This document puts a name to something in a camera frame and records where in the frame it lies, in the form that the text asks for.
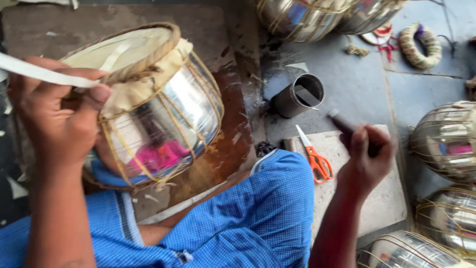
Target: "shiny steel surface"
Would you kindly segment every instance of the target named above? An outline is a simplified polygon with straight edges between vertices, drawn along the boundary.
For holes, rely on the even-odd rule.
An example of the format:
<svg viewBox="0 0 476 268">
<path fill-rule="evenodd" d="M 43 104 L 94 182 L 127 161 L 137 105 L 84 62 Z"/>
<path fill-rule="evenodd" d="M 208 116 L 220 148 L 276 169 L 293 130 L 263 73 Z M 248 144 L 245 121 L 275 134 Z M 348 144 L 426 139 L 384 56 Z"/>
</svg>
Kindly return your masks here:
<svg viewBox="0 0 476 268">
<path fill-rule="evenodd" d="M 306 134 L 304 134 L 302 129 L 298 125 L 296 125 L 296 128 L 297 128 L 297 132 L 299 133 L 299 137 L 301 137 L 302 144 L 304 144 L 304 146 L 312 146 L 311 142 L 306 137 Z"/>
<path fill-rule="evenodd" d="M 180 172 L 192 164 L 189 148 L 199 157 L 218 133 L 222 107 L 219 89 L 191 54 L 188 65 L 173 76 L 162 93 L 111 122 L 116 129 L 109 132 L 113 149 L 128 170 L 138 169 L 133 152 L 153 176 Z M 97 179 L 126 186 L 119 174 Z M 134 184 L 147 181 L 144 173 L 131 179 Z"/>
<path fill-rule="evenodd" d="M 398 231 L 377 238 L 357 259 L 364 268 L 473 268 L 418 234 Z"/>
<path fill-rule="evenodd" d="M 449 103 L 430 111 L 409 140 L 415 157 L 454 182 L 476 181 L 475 104 Z"/>
<path fill-rule="evenodd" d="M 291 42 L 314 42 L 339 23 L 344 11 L 328 13 L 304 0 L 259 0 L 258 17 L 268 31 Z"/>
<path fill-rule="evenodd" d="M 346 11 L 336 31 L 354 35 L 374 31 L 401 9 L 402 4 L 396 2 L 398 1 L 358 0 Z"/>
<path fill-rule="evenodd" d="M 424 236 L 476 260 L 475 190 L 454 185 L 434 192 L 416 208 L 415 221 Z"/>
</svg>

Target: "wooden plank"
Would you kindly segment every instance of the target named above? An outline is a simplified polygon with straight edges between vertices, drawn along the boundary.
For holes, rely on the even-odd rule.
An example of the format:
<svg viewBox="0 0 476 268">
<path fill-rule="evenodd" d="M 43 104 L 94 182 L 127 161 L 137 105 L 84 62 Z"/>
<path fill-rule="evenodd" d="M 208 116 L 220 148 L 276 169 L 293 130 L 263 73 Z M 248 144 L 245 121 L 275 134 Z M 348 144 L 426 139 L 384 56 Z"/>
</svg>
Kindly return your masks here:
<svg viewBox="0 0 476 268">
<path fill-rule="evenodd" d="M 44 55 L 59 59 L 69 51 L 105 35 L 156 21 L 170 21 L 214 75 L 225 106 L 222 139 L 189 170 L 173 178 L 169 203 L 163 193 L 151 190 L 134 194 L 136 219 L 141 221 L 185 201 L 226 180 L 254 163 L 253 142 L 243 103 L 237 65 L 230 48 L 222 9 L 202 5 L 105 5 L 77 10 L 57 5 L 28 5 L 3 10 L 9 54 L 15 57 Z M 46 35 L 54 32 L 56 36 Z M 144 198 L 156 196 L 160 204 Z"/>
</svg>

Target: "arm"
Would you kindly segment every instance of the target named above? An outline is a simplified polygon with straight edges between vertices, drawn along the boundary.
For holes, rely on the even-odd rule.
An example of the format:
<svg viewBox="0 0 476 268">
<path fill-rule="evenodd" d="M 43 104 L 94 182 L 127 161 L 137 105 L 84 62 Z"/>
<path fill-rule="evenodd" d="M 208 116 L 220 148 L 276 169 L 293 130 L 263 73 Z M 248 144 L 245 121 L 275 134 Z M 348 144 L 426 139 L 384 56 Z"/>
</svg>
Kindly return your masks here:
<svg viewBox="0 0 476 268">
<path fill-rule="evenodd" d="M 60 73 L 96 80 L 106 72 L 73 69 L 58 61 L 28 62 Z M 94 145 L 97 116 L 110 95 L 98 85 L 76 111 L 61 109 L 70 86 L 10 74 L 9 95 L 35 149 L 37 175 L 30 188 L 31 229 L 25 267 L 95 267 L 81 168 Z"/>
<path fill-rule="evenodd" d="M 382 149 L 375 158 L 367 154 L 368 140 Z M 356 267 L 360 210 L 367 196 L 390 172 L 395 147 L 390 137 L 371 126 L 354 133 L 350 160 L 337 175 L 337 188 L 324 214 L 312 248 L 309 267 Z"/>
</svg>

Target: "scissor handle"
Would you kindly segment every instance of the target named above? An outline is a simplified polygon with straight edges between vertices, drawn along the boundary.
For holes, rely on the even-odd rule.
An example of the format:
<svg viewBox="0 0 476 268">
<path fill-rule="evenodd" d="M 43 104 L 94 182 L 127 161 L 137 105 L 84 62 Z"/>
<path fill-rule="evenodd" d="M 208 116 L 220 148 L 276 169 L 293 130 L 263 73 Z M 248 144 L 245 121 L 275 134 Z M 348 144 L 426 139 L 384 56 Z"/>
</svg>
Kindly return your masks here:
<svg viewBox="0 0 476 268">
<path fill-rule="evenodd" d="M 321 183 L 324 183 L 326 180 L 333 179 L 334 173 L 332 172 L 332 167 L 330 166 L 329 161 L 323 158 L 322 156 L 320 156 L 319 154 L 317 154 L 314 147 L 312 146 L 306 146 L 306 151 L 309 155 L 309 164 L 312 169 L 314 182 L 316 184 L 321 184 Z M 327 164 L 330 175 L 327 173 L 326 167 L 324 166 L 324 164 L 322 164 L 322 162 L 325 162 Z M 321 174 L 322 180 L 318 180 L 316 178 L 316 170 Z"/>
</svg>

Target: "rope ring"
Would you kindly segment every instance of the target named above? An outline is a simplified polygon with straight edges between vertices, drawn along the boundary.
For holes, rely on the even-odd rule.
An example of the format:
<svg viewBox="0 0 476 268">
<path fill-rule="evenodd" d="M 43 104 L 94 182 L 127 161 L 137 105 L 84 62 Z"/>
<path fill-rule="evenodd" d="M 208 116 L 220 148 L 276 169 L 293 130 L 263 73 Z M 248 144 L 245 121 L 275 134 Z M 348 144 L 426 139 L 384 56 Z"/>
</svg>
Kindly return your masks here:
<svg viewBox="0 0 476 268">
<path fill-rule="evenodd" d="M 414 38 L 420 39 L 427 56 L 417 49 Z M 401 32 L 400 46 L 408 61 L 419 69 L 433 68 L 441 60 L 440 42 L 433 31 L 420 23 L 412 23 Z"/>
</svg>

